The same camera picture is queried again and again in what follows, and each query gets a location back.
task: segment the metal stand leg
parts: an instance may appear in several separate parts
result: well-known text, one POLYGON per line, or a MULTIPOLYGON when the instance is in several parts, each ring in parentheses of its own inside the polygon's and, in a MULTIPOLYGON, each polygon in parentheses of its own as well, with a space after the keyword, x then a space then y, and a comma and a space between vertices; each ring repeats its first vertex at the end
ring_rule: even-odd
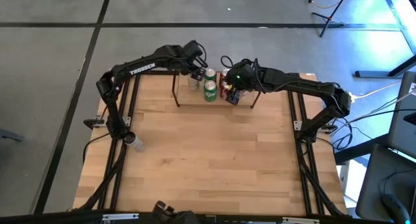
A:
POLYGON ((401 79, 403 73, 412 67, 416 66, 416 55, 407 59, 397 68, 391 71, 356 71, 357 78, 389 78, 389 79, 401 79))
POLYGON ((0 129, 0 138, 11 139, 19 142, 22 142, 24 139, 23 136, 7 131, 5 129, 0 129))
POLYGON ((172 82, 172 94, 174 95, 176 106, 179 107, 180 104, 177 102, 177 97, 176 97, 176 93, 175 93, 176 75, 177 74, 174 74, 174 80, 172 82))
POLYGON ((260 94, 261 94, 261 92, 259 92, 259 93, 257 94, 257 97, 255 97, 254 102, 253 102, 253 104, 250 106, 250 108, 254 108, 255 103, 257 102, 257 100, 258 100, 258 99, 259 99, 259 97, 260 97, 260 94))
POLYGON ((324 28, 323 28, 322 32, 319 34, 319 37, 323 37, 323 36, 324 36, 324 33, 325 33, 326 29, 328 28, 328 26, 330 25, 330 23, 331 23, 331 22, 334 22, 334 20, 332 20, 332 17, 333 17, 333 15, 336 13, 336 11, 338 10, 339 6, 341 6, 341 3, 343 3, 343 1, 344 1, 344 0, 340 0, 340 1, 339 1, 339 3, 338 3, 338 5, 337 5, 337 7, 335 7, 335 10, 333 10, 333 12, 332 12, 332 14, 331 14, 331 16, 330 16, 330 17, 323 16, 323 15, 321 15, 321 14, 318 14, 318 13, 312 12, 312 14, 313 14, 313 15, 316 15, 316 16, 319 16, 319 17, 322 17, 322 18, 326 19, 325 26, 324 26, 324 28))
POLYGON ((372 148, 374 145, 379 142, 380 144, 386 144, 387 143, 387 134, 384 134, 382 136, 379 136, 373 140, 368 140, 366 142, 363 142, 359 145, 349 147, 348 149, 344 149, 342 151, 339 151, 338 153, 335 153, 335 163, 337 165, 340 165, 348 160, 352 160, 354 158, 357 158, 359 156, 364 156, 367 154, 370 154, 372 151, 372 148))

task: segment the white cable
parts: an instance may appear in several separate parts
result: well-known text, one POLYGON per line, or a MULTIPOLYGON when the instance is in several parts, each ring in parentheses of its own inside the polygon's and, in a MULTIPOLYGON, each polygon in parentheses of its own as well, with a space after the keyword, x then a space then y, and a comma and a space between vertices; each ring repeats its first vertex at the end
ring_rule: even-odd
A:
POLYGON ((335 133, 337 133, 339 130, 341 130, 343 127, 347 126, 348 124, 351 124, 352 122, 358 121, 358 120, 360 120, 361 118, 364 118, 365 116, 369 116, 369 115, 371 115, 371 114, 373 114, 373 113, 376 113, 376 112, 379 112, 379 111, 381 111, 381 110, 384 110, 385 108, 387 108, 387 107, 389 107, 389 106, 391 106, 391 105, 393 105, 393 104, 397 104, 397 103, 401 102, 403 99, 407 98, 408 96, 410 96, 410 95, 412 95, 412 94, 414 94, 414 93, 416 93, 416 90, 414 90, 414 91, 412 91, 412 92, 410 92, 410 93, 408 93, 408 94, 404 95, 403 97, 401 97, 401 98, 397 99, 394 103, 391 103, 391 104, 389 104, 389 105, 387 105, 387 106, 385 106, 385 107, 383 107, 383 108, 378 108, 378 109, 375 109, 375 110, 373 110, 372 112, 369 112, 368 114, 365 114, 365 115, 360 116, 360 117, 358 117, 358 118, 355 118, 355 119, 353 119, 353 120, 347 121, 344 125, 342 125, 340 128, 338 128, 335 132, 331 133, 331 135, 332 135, 332 136, 333 136, 333 135, 335 135, 335 133))

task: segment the soda can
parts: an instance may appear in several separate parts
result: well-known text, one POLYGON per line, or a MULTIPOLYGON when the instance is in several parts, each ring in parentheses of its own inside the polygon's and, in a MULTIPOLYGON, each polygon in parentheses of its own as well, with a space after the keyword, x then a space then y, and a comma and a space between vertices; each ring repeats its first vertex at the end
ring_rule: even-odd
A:
POLYGON ((223 100, 227 99, 228 91, 231 89, 231 85, 228 85, 226 81, 222 81, 220 85, 220 97, 223 100))
POLYGON ((241 98, 243 98, 246 94, 247 94, 248 92, 246 91, 246 90, 241 90, 240 91, 240 95, 239 95, 239 98, 241 99, 241 98))
POLYGON ((224 81, 224 79, 227 76, 227 72, 229 71, 229 68, 224 68, 220 73, 220 84, 224 81))
POLYGON ((198 88, 200 87, 200 82, 197 81, 196 79, 190 78, 190 74, 188 75, 187 78, 188 78, 189 89, 192 91, 198 90, 198 88))
POLYGON ((216 82, 205 81, 203 85, 203 98, 206 101, 212 102, 216 99, 216 82))
POLYGON ((214 69, 212 68, 207 69, 207 72, 205 73, 205 80, 216 82, 216 72, 214 69))

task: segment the metal table leg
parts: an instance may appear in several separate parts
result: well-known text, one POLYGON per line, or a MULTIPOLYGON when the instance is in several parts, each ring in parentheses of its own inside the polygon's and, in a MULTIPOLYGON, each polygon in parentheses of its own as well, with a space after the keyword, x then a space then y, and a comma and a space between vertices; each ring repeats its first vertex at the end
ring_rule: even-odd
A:
POLYGON ((356 71, 357 78, 389 78, 389 79, 401 79, 403 73, 416 66, 416 55, 407 59, 397 68, 391 71, 356 71))
POLYGON ((10 132, 8 130, 1 129, 1 128, 0 128, 0 138, 11 139, 11 140, 19 141, 19 142, 22 142, 24 139, 23 136, 20 136, 18 134, 15 134, 13 132, 10 132))
POLYGON ((348 160, 370 154, 373 146, 377 144, 376 142, 387 143, 387 134, 335 153, 335 163, 340 165, 348 160))

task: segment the gray floor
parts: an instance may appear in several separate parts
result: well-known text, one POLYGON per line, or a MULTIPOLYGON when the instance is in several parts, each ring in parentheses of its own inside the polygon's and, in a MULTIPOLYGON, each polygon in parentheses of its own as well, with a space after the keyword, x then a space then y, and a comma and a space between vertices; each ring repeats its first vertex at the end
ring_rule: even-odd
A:
MULTIPOLYGON (((330 5, 338 0, 316 1, 330 5)), ((0 21, 95 22, 101 4, 102 0, 0 0, 0 21)), ((321 23, 311 17, 312 11, 330 12, 305 0, 110 0, 105 22, 321 23)), ((336 18, 346 23, 395 23, 384 0, 346 0, 336 18)), ((257 57, 263 66, 316 73, 320 80, 339 82, 360 95, 396 80, 355 79, 355 70, 387 71, 412 55, 400 31, 330 29, 323 38, 318 34, 315 29, 102 29, 46 211, 72 206, 82 150, 90 138, 82 121, 96 113, 95 82, 115 64, 150 54, 163 44, 196 39, 215 69, 221 69, 219 58, 224 54, 234 60, 257 57)), ((0 216, 31 211, 91 35, 92 29, 0 29, 0 125, 26 137, 23 143, 0 140, 0 216)), ((359 100, 348 119, 381 106, 397 92, 395 86, 359 100)), ((390 119, 384 115, 356 126, 375 137, 387 132, 390 119), (385 124, 373 124, 379 120, 385 124)), ((354 133, 353 145, 365 140, 354 133)))

